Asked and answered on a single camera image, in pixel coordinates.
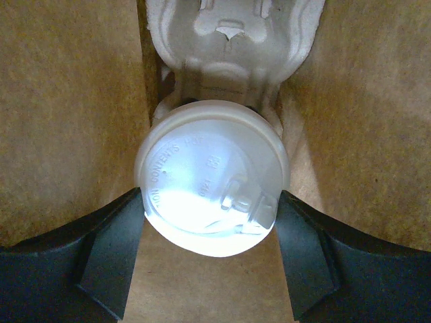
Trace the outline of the brown cardboard cup carrier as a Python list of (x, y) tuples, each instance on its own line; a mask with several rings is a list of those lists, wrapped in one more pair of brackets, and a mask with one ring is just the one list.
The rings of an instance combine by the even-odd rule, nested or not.
[(186, 100), (252, 108), (275, 132), (280, 85), (308, 56), (323, 1), (148, 1), (153, 45), (175, 85), (156, 107), (162, 119)]

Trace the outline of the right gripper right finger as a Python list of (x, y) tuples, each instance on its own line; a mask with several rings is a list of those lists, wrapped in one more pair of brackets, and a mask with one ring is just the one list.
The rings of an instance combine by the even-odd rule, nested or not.
[(429, 252), (365, 234), (287, 191), (275, 228), (295, 320), (430, 321)]

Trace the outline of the green paper bag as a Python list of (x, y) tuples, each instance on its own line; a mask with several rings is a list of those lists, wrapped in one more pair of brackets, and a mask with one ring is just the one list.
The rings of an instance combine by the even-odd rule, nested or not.
[[(127, 192), (158, 84), (143, 1), (1, 2), (1, 245)], [(291, 191), (430, 249), (430, 2), (327, 1), (277, 99)], [(143, 229), (126, 322), (292, 322), (279, 245), (209, 258)]]

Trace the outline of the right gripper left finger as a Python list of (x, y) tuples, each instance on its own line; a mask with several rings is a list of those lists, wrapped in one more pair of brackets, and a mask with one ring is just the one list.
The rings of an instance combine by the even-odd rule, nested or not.
[(1, 249), (2, 322), (124, 318), (144, 208), (139, 188), (45, 234)]

